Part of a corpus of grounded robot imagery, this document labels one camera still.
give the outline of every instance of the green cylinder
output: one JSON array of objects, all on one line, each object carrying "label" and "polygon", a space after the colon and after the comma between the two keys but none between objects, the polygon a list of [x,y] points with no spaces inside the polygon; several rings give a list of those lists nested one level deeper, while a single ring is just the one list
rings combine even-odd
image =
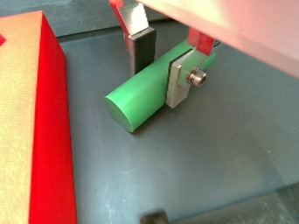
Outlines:
[{"label": "green cylinder", "polygon": [[183,41],[107,96],[110,113],[133,132],[165,105],[170,62],[193,47]]}]

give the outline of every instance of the red part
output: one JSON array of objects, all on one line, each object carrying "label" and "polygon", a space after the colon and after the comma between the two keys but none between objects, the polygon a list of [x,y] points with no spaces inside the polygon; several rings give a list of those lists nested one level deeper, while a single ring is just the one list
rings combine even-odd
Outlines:
[{"label": "red part", "polygon": [[45,16],[35,107],[30,223],[75,224],[66,57]]},{"label": "red part", "polygon": [[6,37],[0,34],[0,45],[6,42]]},{"label": "red part", "polygon": [[114,10],[114,12],[115,12],[118,22],[119,22],[121,27],[122,27],[123,32],[125,32],[126,47],[129,48],[129,43],[127,43],[127,41],[129,41],[129,36],[130,36],[130,34],[129,34],[129,30],[127,30],[127,24],[126,24],[126,21],[125,21],[125,19],[123,19],[123,17],[122,17],[122,13],[121,13],[121,11],[119,11],[119,9],[122,9],[122,8],[125,7],[125,2],[123,2],[123,0],[110,0],[110,5],[111,5],[111,8],[113,8],[113,10]]},{"label": "red part", "polygon": [[187,42],[191,46],[197,47],[197,50],[206,55],[211,55],[214,47],[214,38],[203,32],[190,28]]}]

